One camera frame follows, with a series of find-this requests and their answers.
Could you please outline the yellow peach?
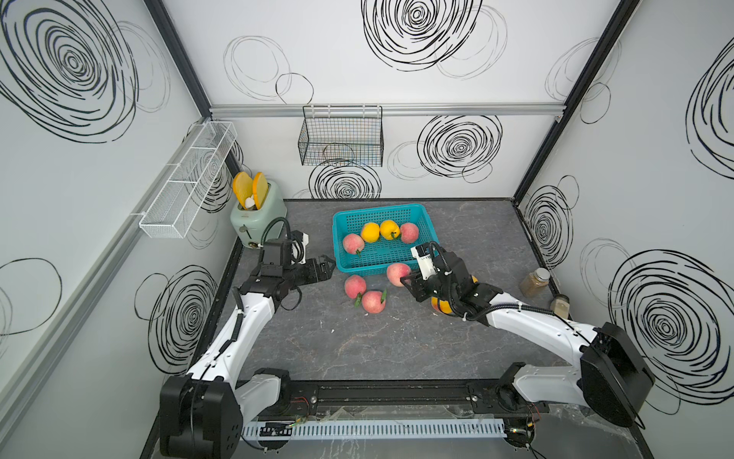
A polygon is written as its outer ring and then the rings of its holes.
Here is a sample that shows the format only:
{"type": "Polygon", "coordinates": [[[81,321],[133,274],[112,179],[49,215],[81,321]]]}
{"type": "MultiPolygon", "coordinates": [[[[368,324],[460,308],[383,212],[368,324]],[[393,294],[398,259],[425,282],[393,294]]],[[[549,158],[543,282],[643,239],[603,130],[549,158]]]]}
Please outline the yellow peach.
{"type": "Polygon", "coordinates": [[[401,237],[401,227],[393,220],[385,220],[380,224],[380,235],[385,240],[395,240],[401,237]]]}
{"type": "Polygon", "coordinates": [[[451,309],[450,303],[447,300],[436,298],[435,296],[432,296],[430,300],[430,304],[433,307],[433,309],[437,312],[440,312],[444,315],[453,316],[453,310],[451,309]]]}
{"type": "Polygon", "coordinates": [[[361,238],[366,243],[376,243],[380,240],[380,226],[374,222],[365,224],[361,230],[361,238]]]}

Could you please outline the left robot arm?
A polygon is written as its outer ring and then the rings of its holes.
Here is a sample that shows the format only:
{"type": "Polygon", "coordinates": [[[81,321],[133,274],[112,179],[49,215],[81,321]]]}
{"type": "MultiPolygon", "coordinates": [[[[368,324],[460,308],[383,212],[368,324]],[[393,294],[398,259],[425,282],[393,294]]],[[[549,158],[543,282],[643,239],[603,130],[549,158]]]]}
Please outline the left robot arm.
{"type": "Polygon", "coordinates": [[[206,352],[160,393],[160,453],[171,458],[229,458],[246,423],[281,399],[290,376],[265,370],[239,384],[241,370],[262,330],[292,291],[330,279],[336,262],[309,258],[302,231],[266,241],[248,279],[234,289],[235,308],[206,352]]]}

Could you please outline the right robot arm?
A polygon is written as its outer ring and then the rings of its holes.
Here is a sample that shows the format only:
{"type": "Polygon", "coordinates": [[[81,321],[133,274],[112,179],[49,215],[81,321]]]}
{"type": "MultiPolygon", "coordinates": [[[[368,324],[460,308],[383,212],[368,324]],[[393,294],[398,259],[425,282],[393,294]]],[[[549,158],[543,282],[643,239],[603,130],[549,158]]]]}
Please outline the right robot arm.
{"type": "Polygon", "coordinates": [[[507,409],[539,402],[578,405],[616,426],[638,424],[656,380],[621,327],[596,327],[530,306],[475,280],[462,258],[434,241],[410,252],[418,267],[401,284],[415,300],[431,300],[445,315],[510,332],[564,361],[547,367],[514,363],[496,390],[507,409]]]}

